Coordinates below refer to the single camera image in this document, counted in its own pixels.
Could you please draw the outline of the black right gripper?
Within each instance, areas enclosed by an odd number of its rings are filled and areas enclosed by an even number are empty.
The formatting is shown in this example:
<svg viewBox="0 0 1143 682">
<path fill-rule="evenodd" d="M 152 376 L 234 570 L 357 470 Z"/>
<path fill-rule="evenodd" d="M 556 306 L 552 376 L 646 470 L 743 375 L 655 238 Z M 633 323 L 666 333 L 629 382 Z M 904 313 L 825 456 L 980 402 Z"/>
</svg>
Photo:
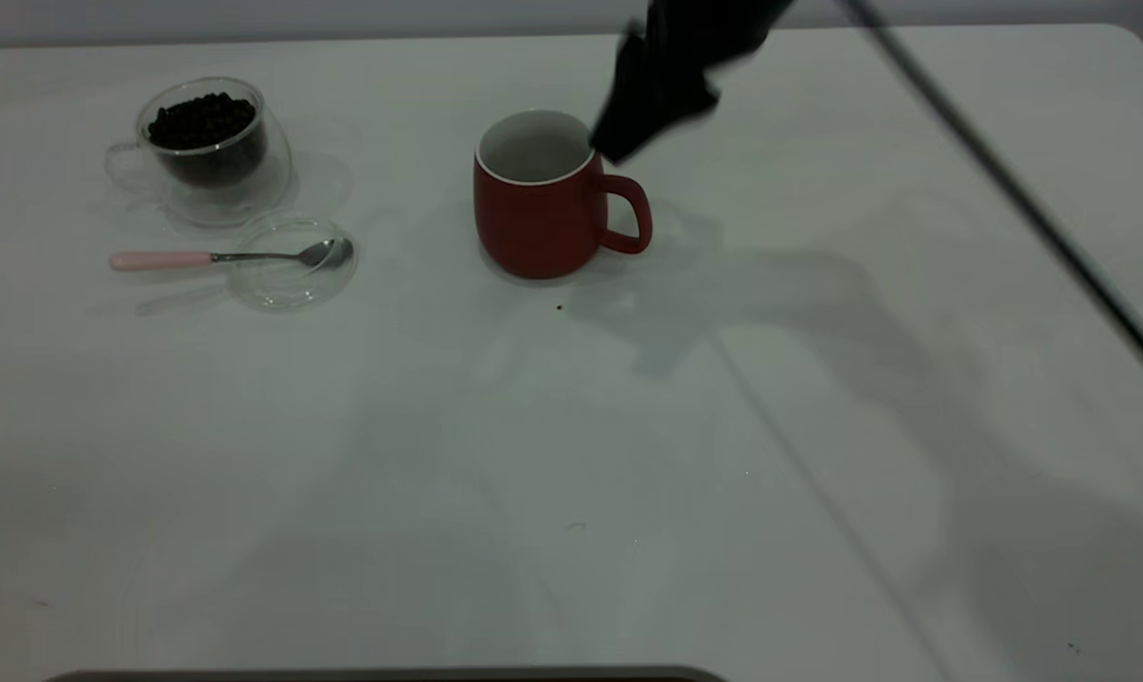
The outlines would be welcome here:
<svg viewBox="0 0 1143 682">
<path fill-rule="evenodd" d="M 714 66 L 762 47 L 792 1 L 652 1 L 646 26 L 620 39 L 613 83 L 590 146 L 623 165 L 680 121 L 713 114 Z"/>
</svg>

